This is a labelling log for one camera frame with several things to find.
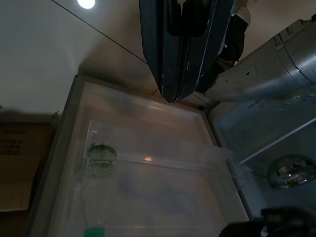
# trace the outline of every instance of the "bottle label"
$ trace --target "bottle label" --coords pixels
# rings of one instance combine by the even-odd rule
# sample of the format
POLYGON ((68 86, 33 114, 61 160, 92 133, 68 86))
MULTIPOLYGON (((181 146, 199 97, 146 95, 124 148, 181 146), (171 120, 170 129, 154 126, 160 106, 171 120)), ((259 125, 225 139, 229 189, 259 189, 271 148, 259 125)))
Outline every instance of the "bottle label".
POLYGON ((87 152, 87 165, 94 171, 113 171, 116 158, 117 153, 113 147, 103 144, 91 146, 87 152))

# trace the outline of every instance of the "tiled floor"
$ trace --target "tiled floor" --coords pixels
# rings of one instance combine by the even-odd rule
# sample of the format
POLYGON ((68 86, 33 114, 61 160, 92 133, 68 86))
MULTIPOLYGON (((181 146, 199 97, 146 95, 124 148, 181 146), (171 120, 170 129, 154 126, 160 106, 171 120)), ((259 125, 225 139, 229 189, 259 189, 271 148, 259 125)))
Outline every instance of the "tiled floor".
MULTIPOLYGON (((249 0, 249 10, 243 56, 316 13, 316 1, 249 0)), ((10 0, 0 30, 2 111, 61 113, 78 71, 159 96, 142 53, 138 0, 96 0, 90 10, 77 0, 10 0)), ((182 103, 214 102, 195 93, 182 103)))

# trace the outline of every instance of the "green bottle cap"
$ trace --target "green bottle cap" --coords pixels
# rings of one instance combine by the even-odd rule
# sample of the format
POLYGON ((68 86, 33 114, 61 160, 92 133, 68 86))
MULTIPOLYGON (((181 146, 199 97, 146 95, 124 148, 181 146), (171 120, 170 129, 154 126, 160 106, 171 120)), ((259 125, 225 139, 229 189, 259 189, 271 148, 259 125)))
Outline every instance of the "green bottle cap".
POLYGON ((105 237, 103 228, 89 228, 84 230, 84 237, 105 237))

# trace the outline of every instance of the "ceiling light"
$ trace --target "ceiling light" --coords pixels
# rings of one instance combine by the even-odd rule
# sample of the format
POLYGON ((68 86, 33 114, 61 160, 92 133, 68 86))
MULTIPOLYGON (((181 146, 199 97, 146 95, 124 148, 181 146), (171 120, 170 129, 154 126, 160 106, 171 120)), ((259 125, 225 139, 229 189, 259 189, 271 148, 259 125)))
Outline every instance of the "ceiling light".
POLYGON ((95 0, 77 0, 79 5, 85 9, 90 9, 94 6, 95 0))

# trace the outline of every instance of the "plastic bottle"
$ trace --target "plastic bottle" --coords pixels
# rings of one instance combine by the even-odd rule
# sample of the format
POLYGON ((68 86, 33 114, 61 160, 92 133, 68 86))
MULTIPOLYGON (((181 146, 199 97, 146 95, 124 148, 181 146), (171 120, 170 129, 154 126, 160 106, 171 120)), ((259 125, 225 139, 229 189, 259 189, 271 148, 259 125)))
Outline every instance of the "plastic bottle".
POLYGON ((85 221, 84 237, 104 237, 108 200, 115 172, 116 150, 109 145, 94 145, 87 151, 81 200, 85 221))

